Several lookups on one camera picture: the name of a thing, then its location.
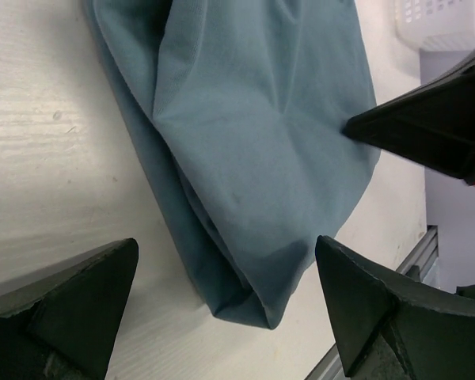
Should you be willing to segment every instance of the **white plastic basket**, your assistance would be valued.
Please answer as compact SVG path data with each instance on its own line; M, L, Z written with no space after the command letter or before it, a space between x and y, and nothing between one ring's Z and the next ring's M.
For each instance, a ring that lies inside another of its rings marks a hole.
M475 0L395 0L399 37L426 51L475 48Z

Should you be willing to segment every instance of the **folded fabric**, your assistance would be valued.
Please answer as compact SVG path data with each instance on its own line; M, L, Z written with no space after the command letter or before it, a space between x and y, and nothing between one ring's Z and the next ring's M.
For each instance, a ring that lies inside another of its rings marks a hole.
M211 312L269 329L379 152L352 0L88 0L102 62L187 273Z

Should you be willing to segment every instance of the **table surface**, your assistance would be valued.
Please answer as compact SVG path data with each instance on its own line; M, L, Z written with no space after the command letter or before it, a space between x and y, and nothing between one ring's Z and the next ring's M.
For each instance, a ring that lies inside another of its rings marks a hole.
M388 0L358 0L378 103L420 84ZM395 268L426 230L424 170L383 154L337 238ZM79 2L0 0L0 283L134 237L108 378L303 380L334 339L315 266L275 331L214 319L188 281Z

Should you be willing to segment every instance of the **white table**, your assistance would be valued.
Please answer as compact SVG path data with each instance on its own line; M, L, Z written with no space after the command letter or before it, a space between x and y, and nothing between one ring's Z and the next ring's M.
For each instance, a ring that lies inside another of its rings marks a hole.
M420 84L389 0L358 0L379 103ZM383 154L338 234L395 268L426 229L424 171ZM141 258L110 379L303 380L333 345L317 271L277 330L214 319L188 281L74 0L0 0L0 282L120 238Z

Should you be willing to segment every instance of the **fabric fold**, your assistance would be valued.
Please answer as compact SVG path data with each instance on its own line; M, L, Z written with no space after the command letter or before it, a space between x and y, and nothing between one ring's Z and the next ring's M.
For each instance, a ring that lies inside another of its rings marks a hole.
M275 328L379 152L350 0L87 0L89 25L187 273L211 312Z

